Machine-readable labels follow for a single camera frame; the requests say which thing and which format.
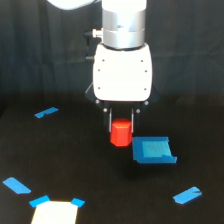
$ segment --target blue tape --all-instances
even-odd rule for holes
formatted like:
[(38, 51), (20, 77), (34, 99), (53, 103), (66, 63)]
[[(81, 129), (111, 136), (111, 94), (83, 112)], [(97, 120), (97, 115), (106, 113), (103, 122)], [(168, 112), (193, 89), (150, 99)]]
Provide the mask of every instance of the blue tape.
[(41, 198), (37, 198), (37, 199), (35, 199), (35, 200), (33, 200), (33, 201), (30, 201), (29, 203), (30, 203), (30, 205), (31, 205), (33, 208), (35, 208), (35, 207), (37, 207), (37, 205), (40, 205), (40, 204), (42, 204), (42, 203), (44, 203), (44, 202), (47, 202), (47, 201), (50, 201), (50, 199), (49, 199), (49, 197), (46, 195), (46, 196), (43, 196), (43, 197), (41, 197)]
[(20, 183), (13, 177), (8, 178), (7, 180), (3, 181), (7, 187), (13, 190), (16, 194), (29, 194), (31, 190)]
[(77, 205), (79, 208), (82, 207), (85, 204), (85, 201), (82, 201), (80, 199), (74, 198), (71, 203), (73, 205)]
[(176, 203), (185, 204), (194, 198), (201, 196), (202, 193), (197, 187), (192, 187), (176, 196), (173, 197)]
[(35, 114), (35, 117), (37, 117), (37, 118), (42, 118), (45, 114), (52, 114), (52, 113), (54, 113), (54, 112), (56, 112), (56, 111), (58, 111), (57, 108), (55, 108), (55, 107), (51, 107), (51, 108), (49, 108), (49, 109), (47, 109), (47, 110), (44, 110), (44, 111), (42, 111), (42, 112), (40, 112), (40, 113)]
[(176, 163), (169, 148), (168, 137), (134, 137), (133, 158), (138, 163)]

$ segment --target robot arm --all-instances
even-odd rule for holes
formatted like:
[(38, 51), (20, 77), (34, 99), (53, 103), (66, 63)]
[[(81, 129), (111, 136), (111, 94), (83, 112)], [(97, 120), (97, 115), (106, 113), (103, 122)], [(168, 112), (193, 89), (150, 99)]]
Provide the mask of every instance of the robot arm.
[[(101, 0), (47, 1), (72, 10)], [(103, 110), (109, 131), (112, 101), (133, 103), (132, 132), (134, 119), (152, 101), (152, 60), (145, 43), (146, 7), (147, 0), (102, 0), (102, 29), (86, 34), (102, 40), (93, 57), (93, 83), (86, 97)]]

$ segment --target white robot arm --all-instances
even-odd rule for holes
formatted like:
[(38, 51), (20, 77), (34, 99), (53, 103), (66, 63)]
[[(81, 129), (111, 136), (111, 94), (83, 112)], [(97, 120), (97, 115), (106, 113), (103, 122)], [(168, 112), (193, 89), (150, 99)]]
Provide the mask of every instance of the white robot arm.
[[(71, 10), (100, 0), (48, 1), (60, 9)], [(90, 32), (92, 37), (102, 41), (96, 49), (93, 83), (86, 95), (92, 89), (95, 97), (92, 101), (98, 106), (103, 104), (103, 111), (110, 119), (108, 104), (111, 101), (149, 104), (152, 61), (145, 43), (146, 7), (147, 0), (102, 0), (103, 27)], [(132, 118), (140, 112), (140, 106), (135, 106)]]

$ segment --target red block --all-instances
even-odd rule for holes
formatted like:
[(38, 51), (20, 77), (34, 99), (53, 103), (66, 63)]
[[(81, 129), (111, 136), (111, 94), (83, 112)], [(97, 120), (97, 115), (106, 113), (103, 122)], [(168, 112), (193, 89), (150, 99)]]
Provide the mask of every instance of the red block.
[(128, 146), (132, 140), (131, 121), (115, 119), (111, 124), (110, 141), (115, 146)]

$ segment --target black curtain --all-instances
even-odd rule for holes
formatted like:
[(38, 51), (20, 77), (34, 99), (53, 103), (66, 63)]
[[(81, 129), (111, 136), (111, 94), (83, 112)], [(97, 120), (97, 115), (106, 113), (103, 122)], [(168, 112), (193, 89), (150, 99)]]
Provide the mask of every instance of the black curtain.
[[(222, 0), (148, 0), (153, 83), (167, 102), (224, 104), (223, 14)], [(63, 11), (46, 0), (1, 0), (1, 99), (79, 99), (93, 65), (83, 33), (101, 27), (101, 2)]]

